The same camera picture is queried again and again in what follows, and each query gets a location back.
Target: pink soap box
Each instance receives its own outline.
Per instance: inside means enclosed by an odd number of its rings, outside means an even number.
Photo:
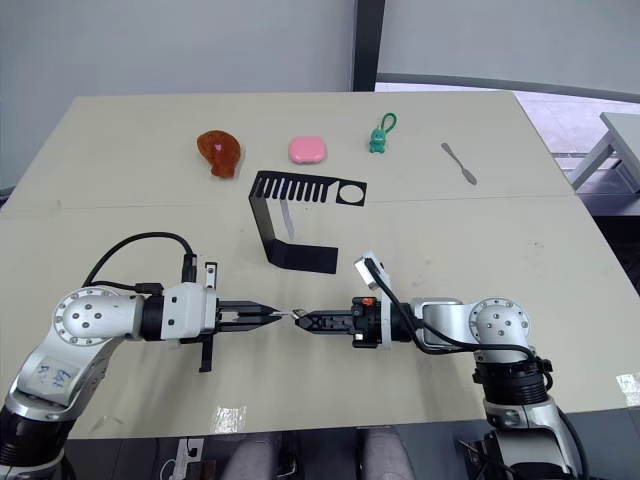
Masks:
[[[322,137],[294,137],[289,143],[289,158],[293,163],[318,163],[327,157]]]

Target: comb-shaped rack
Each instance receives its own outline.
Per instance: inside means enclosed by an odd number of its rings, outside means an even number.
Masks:
[[[269,262],[289,270],[336,273],[337,248],[296,245],[278,240],[275,237],[267,205],[267,199],[326,203],[329,187],[336,182],[339,182],[336,203],[359,207],[364,205],[367,192],[365,182],[269,170],[260,170],[256,174],[249,193],[249,203]],[[340,195],[340,191],[346,186],[359,188],[362,198],[355,202],[345,200]]]

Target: white wall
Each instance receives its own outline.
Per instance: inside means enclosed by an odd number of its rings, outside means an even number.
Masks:
[[[381,82],[640,102],[638,0],[387,0]]]
[[[0,187],[78,95],[345,91],[354,0],[0,0]]]

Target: handwritten label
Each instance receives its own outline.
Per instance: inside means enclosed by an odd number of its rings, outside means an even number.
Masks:
[[[36,369],[36,381],[47,393],[62,393],[69,388],[78,368],[53,357],[42,359]]]

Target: circular hole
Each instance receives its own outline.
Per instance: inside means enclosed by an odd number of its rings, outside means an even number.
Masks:
[[[356,185],[345,185],[338,191],[340,198],[348,203],[357,203],[364,197],[364,192]]]

